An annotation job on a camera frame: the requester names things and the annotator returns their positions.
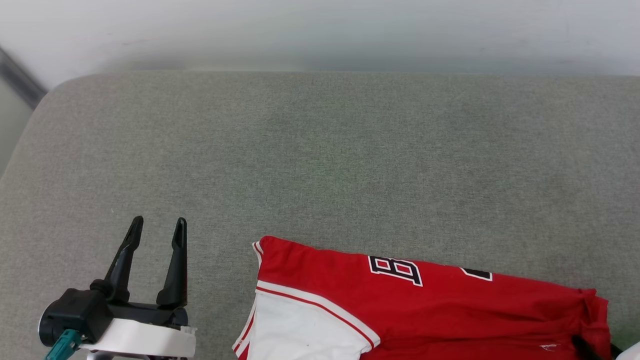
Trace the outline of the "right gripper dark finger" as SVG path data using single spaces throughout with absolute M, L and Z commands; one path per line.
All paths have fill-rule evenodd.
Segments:
M 578 359 L 600 359 L 601 356 L 580 335 L 571 337 Z

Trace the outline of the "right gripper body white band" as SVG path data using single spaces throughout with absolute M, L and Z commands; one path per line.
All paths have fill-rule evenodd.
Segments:
M 640 342 L 637 342 L 633 346 L 626 350 L 621 350 L 618 347 L 614 347 L 614 359 L 615 360 L 640 360 Z

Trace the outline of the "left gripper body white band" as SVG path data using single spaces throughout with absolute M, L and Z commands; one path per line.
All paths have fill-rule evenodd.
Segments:
M 186 309 L 157 304 L 110 304 L 114 318 L 101 338 L 84 341 L 89 360 L 125 357 L 144 360 L 188 360 L 197 347 L 197 329 L 189 324 Z

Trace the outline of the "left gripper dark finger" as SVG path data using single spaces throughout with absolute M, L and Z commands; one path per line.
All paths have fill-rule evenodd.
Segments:
M 178 218 L 171 240 L 172 256 L 163 289 L 157 294 L 157 305 L 180 308 L 188 304 L 188 225 Z
M 96 279 L 90 284 L 90 290 L 103 294 L 108 302 L 127 303 L 130 300 L 128 289 L 134 252 L 140 245 L 144 217 L 136 216 L 128 228 L 105 278 Z

